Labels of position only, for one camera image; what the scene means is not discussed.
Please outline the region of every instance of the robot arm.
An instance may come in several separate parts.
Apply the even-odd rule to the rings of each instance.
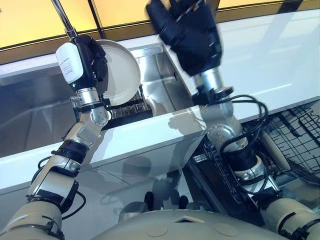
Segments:
[[[28,203],[12,217],[0,239],[64,239],[62,214],[71,207],[79,186],[74,178],[109,120],[105,99],[98,94],[108,84],[106,53],[90,36],[78,36],[60,2],[52,3],[70,38],[56,51],[56,57],[66,82],[77,94],[72,98],[75,113],[81,114],[63,144],[36,172],[28,190]],[[102,89],[97,89],[98,82],[102,82]]]
[[[194,77],[198,93],[192,98],[196,105],[206,106],[202,117],[211,125],[209,140],[242,181],[263,176],[264,165],[248,138],[242,136],[241,124],[233,115],[229,98],[233,88],[224,86],[219,72],[223,48],[210,7],[204,0],[170,3],[167,10],[160,0],[152,0],[146,10],[161,39],[177,54],[183,70]]]

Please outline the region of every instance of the kitchen counter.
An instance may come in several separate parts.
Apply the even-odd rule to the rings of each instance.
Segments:
[[[320,10],[316,9],[219,23],[224,84],[233,86],[233,95],[255,96],[271,113],[320,98],[319,17]],[[119,43],[135,48],[159,42],[159,37],[152,35]],[[175,53],[169,47],[166,50],[189,93],[195,94],[193,79],[181,69]],[[0,67],[0,84],[2,78],[57,65],[54,54],[8,63]],[[234,108],[242,122],[258,113],[250,104]],[[84,169],[192,139],[203,135],[205,129],[199,106],[112,128],[101,137],[90,165]],[[0,158],[0,194],[27,186],[38,161],[60,145]]]

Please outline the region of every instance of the stainless steel sink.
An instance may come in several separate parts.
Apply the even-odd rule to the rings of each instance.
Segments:
[[[158,116],[193,105],[161,44],[130,50],[141,68],[141,88],[132,100],[140,96],[144,105],[114,109],[114,120],[131,118],[150,108],[153,116]],[[75,122],[69,102],[74,95],[58,66],[0,79],[0,158],[62,141]],[[133,117],[118,125],[144,118],[147,116]]]

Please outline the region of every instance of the black glove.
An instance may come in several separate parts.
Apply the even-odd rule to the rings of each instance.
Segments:
[[[151,0],[146,11],[160,38],[177,54],[190,76],[221,64],[222,46],[210,7],[204,0],[170,0],[169,11]]]
[[[78,49],[83,67],[82,77],[71,83],[71,88],[76,91],[97,87],[99,82],[98,86],[103,88],[103,91],[98,92],[106,91],[108,86],[108,66],[104,49],[89,35],[78,35],[71,42]]]

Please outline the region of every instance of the black cable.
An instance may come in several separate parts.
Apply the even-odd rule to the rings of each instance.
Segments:
[[[31,179],[31,183],[33,183],[36,180],[36,177],[38,176],[38,174],[41,172],[43,167],[40,167],[35,174],[33,175],[32,179]]]
[[[41,163],[43,163],[45,160],[48,160],[51,156],[47,156],[44,159],[40,160],[38,162],[38,170],[35,172],[35,174],[33,175],[32,179],[31,179],[31,183],[33,183],[36,180],[36,177],[38,176],[38,174],[41,172],[41,170],[44,168],[43,166],[41,166]]]
[[[86,205],[87,199],[86,199],[85,195],[83,195],[79,191],[76,191],[76,193],[83,199],[83,203],[75,211],[73,211],[72,213],[68,214],[67,216],[62,217],[62,220],[65,220],[65,219],[70,218],[71,216],[75,215],[77,212],[79,212]]]
[[[49,158],[51,158],[51,156],[47,156],[47,157],[45,157],[44,159],[40,160],[40,161],[38,162],[38,169],[40,169],[40,168],[41,168],[41,164],[42,164],[45,160],[48,160]]]
[[[234,100],[234,99],[238,99],[238,98],[249,98],[251,100],[248,100],[248,99],[246,99],[246,100]],[[241,134],[241,135],[239,135],[237,137],[234,137],[232,139],[227,140],[221,146],[220,151],[219,151],[219,154],[222,157],[222,159],[225,159],[225,156],[224,156],[225,155],[225,152],[224,152],[225,148],[227,146],[229,146],[230,144],[239,141],[240,139],[249,138],[249,136],[252,136],[254,134],[254,137],[253,137],[253,139],[252,139],[252,141],[250,143],[250,144],[253,144],[257,140],[258,135],[259,135],[259,133],[261,131],[261,128],[264,125],[264,123],[266,122],[268,114],[269,114],[267,106],[264,103],[258,101],[257,99],[255,99],[253,96],[250,96],[250,95],[242,94],[242,95],[233,96],[233,97],[221,100],[221,101],[217,102],[217,104],[223,104],[223,103],[228,103],[228,102],[232,102],[232,103],[254,103],[254,104],[257,104],[258,108],[259,108],[259,118],[258,118],[259,123],[255,127],[253,127],[252,129],[247,131],[246,133],[243,133],[243,134]],[[268,179],[269,179],[269,170],[268,170],[268,168],[266,166],[264,167],[264,181],[263,181],[263,184],[262,184],[261,188],[256,192],[251,192],[251,191],[246,190],[240,184],[240,182],[238,181],[238,178],[235,175],[234,171],[232,170],[230,164],[229,163],[227,163],[227,164],[228,164],[228,167],[229,167],[229,169],[231,171],[231,174],[232,174],[233,178],[235,179],[236,183],[238,184],[238,186],[239,186],[239,188],[240,188],[240,190],[242,192],[247,193],[247,194],[251,194],[251,195],[255,195],[255,194],[260,193],[261,191],[263,191],[265,189],[265,187],[266,187],[266,185],[268,183]]]

